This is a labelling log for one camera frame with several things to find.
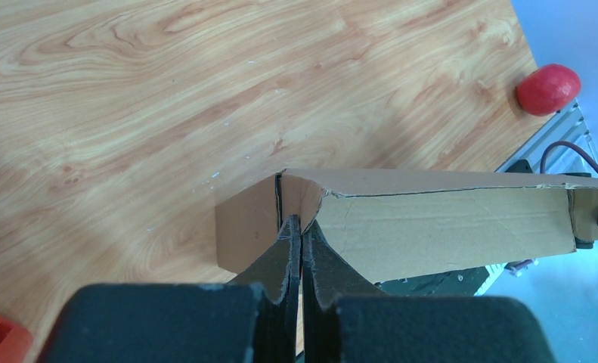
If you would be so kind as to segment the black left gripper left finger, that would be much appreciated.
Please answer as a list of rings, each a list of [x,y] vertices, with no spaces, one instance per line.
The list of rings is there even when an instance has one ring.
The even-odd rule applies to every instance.
[[[297,216],[226,284],[90,284],[60,311],[40,362],[293,362]]]

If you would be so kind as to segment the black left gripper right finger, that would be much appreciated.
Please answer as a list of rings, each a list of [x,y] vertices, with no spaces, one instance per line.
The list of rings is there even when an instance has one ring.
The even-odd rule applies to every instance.
[[[302,235],[307,362],[552,362],[531,311],[506,297],[393,296],[361,276],[318,224]]]

